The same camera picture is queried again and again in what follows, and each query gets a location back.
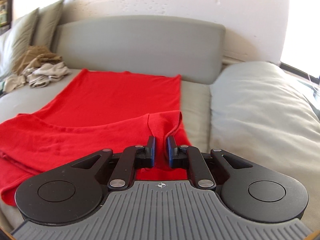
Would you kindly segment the red long-sleeve shirt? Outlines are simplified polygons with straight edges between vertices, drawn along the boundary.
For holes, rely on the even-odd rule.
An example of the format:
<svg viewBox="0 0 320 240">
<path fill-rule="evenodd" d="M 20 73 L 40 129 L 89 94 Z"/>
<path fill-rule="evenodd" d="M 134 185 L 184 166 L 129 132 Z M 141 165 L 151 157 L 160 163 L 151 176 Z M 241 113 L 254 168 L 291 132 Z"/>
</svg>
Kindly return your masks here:
<svg viewBox="0 0 320 240">
<path fill-rule="evenodd" d="M 189 144 L 180 109 L 181 78 L 82 70 L 51 102 L 1 123 L 1 199 L 15 205 L 25 180 L 104 148 L 116 153 L 156 138 L 153 168 L 139 180 L 185 180 L 165 141 Z"/>
</svg>

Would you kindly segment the front sage throw pillow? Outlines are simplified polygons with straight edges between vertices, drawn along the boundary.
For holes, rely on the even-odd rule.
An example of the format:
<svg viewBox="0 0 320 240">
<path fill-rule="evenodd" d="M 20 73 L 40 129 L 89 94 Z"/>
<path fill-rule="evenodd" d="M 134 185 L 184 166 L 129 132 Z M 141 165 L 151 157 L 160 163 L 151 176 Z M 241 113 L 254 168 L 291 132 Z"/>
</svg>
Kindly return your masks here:
<svg viewBox="0 0 320 240">
<path fill-rule="evenodd" d="M 11 74 L 15 62 L 31 43 L 38 16 L 39 8 L 19 18 L 1 35 L 1 81 Z"/>
</svg>

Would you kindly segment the rear sage throw pillow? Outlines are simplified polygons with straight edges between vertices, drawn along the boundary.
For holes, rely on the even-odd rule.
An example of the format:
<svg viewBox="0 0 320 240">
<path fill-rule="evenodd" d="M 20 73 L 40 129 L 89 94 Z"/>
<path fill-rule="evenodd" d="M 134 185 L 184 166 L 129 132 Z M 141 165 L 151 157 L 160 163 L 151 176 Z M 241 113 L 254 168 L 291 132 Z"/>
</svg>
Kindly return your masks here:
<svg viewBox="0 0 320 240">
<path fill-rule="evenodd" d="M 31 46 L 46 46 L 50 48 L 55 30 L 62 16 L 64 1 L 59 0 L 39 11 Z"/>
</svg>

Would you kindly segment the grey-green sofa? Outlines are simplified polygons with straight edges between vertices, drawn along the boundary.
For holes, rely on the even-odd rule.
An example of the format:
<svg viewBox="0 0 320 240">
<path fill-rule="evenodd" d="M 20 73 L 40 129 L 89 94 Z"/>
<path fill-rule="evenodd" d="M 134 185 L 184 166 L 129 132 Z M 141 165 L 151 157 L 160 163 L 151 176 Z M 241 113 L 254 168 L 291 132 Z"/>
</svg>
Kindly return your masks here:
<svg viewBox="0 0 320 240">
<path fill-rule="evenodd" d="M 69 73 L 1 98 L 1 213 L 27 179 L 102 148 L 121 152 L 156 137 L 153 168 L 139 180 L 185 180 L 165 140 L 220 148 L 300 181 L 303 223 L 319 228 L 319 118 L 301 84 L 277 65 L 221 66 L 223 26 L 164 16 L 116 16 L 57 28 L 53 52 Z"/>
</svg>

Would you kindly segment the brown crumpled garment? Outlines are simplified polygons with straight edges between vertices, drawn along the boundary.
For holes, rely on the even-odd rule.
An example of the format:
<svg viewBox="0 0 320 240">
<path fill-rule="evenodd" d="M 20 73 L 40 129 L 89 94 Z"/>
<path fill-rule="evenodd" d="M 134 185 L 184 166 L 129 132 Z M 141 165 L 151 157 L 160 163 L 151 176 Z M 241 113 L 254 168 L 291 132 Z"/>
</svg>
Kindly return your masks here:
<svg viewBox="0 0 320 240">
<path fill-rule="evenodd" d="M 40 68 L 45 63 L 57 64 L 62 57 L 52 53 L 46 46 L 29 46 L 27 50 L 15 61 L 11 71 L 20 75 L 25 69 Z"/>
</svg>

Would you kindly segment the sage throw pillow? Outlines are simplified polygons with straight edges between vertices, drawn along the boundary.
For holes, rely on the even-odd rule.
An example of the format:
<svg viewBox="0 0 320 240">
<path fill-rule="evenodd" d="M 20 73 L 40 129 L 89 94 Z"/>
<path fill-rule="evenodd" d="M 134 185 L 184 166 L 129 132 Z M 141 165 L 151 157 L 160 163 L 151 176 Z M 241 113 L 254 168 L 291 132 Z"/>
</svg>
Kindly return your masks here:
<svg viewBox="0 0 320 240">
<path fill-rule="evenodd" d="M 64 1 L 59 0 L 39 11 L 31 46 L 46 46 L 50 48 L 55 30 L 62 16 Z"/>
<path fill-rule="evenodd" d="M 31 43 L 38 16 L 39 8 L 19 18 L 1 35 L 1 81 L 11 74 L 15 62 Z"/>
</svg>

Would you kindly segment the beige crumpled garment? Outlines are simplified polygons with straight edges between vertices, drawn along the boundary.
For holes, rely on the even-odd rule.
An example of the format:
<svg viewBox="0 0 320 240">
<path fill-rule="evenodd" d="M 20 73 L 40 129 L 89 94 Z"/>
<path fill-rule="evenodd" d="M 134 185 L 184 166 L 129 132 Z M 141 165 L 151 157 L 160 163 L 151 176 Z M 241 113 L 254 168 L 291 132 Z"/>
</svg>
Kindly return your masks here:
<svg viewBox="0 0 320 240">
<path fill-rule="evenodd" d="M 2 92 L 8 94 L 15 89 L 29 85 L 30 88 L 42 88 L 52 82 L 58 82 L 71 74 L 64 62 L 45 63 L 39 68 L 26 68 L 21 74 L 12 74 L 4 80 Z"/>
</svg>

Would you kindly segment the dark wooden bookshelf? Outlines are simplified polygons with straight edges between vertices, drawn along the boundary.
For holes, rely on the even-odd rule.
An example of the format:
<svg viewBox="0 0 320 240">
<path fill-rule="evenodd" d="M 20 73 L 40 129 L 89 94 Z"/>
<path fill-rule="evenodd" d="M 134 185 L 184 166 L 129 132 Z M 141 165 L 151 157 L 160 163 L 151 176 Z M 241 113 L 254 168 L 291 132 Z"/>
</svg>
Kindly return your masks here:
<svg viewBox="0 0 320 240">
<path fill-rule="evenodd" d="M 11 28 L 13 0 L 0 0 L 1 3 L 1 35 Z"/>
</svg>

